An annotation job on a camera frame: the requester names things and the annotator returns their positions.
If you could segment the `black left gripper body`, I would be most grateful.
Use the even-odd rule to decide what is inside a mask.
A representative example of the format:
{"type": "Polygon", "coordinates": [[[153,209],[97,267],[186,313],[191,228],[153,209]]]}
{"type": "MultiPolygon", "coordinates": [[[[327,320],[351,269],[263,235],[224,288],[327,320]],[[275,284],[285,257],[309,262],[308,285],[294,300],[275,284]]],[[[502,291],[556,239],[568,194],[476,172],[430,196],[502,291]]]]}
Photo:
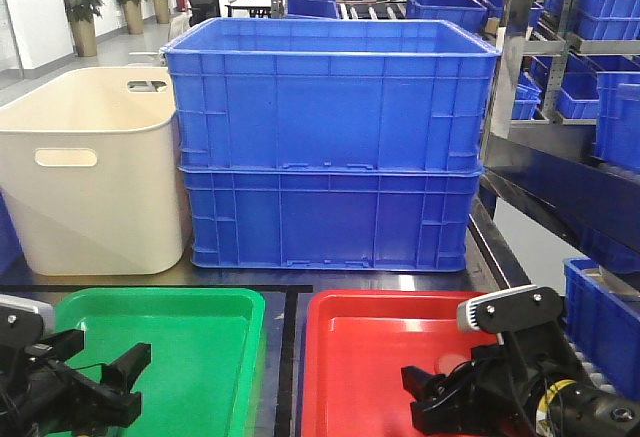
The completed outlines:
{"type": "Polygon", "coordinates": [[[1,328],[1,434],[46,436],[100,431],[98,384],[67,361],[84,350],[80,330],[1,328]]]}

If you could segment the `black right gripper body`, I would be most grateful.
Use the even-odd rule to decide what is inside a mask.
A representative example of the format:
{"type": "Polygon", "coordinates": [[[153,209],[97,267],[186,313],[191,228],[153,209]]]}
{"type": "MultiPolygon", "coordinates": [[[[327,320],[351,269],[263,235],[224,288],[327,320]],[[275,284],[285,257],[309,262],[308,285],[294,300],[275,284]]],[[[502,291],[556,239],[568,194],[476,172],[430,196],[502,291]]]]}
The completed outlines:
{"type": "Polygon", "coordinates": [[[449,375],[449,422],[473,436],[595,436],[600,390],[555,321],[504,331],[449,375]]]}

